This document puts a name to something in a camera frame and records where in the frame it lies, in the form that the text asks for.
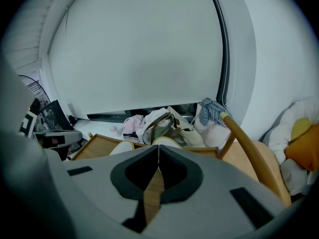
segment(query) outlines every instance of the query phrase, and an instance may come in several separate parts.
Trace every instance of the plaid cloth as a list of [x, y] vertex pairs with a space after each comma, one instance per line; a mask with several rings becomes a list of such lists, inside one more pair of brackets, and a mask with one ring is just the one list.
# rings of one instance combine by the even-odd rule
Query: plaid cloth
[[208, 120], [212, 120], [217, 124], [226, 127], [226, 124], [219, 119], [219, 116], [222, 112], [226, 112], [227, 114], [229, 114], [224, 106], [220, 105], [218, 102], [213, 101], [210, 98], [205, 98], [199, 104], [202, 106], [199, 114], [200, 123], [202, 123], [203, 125], [207, 125]]

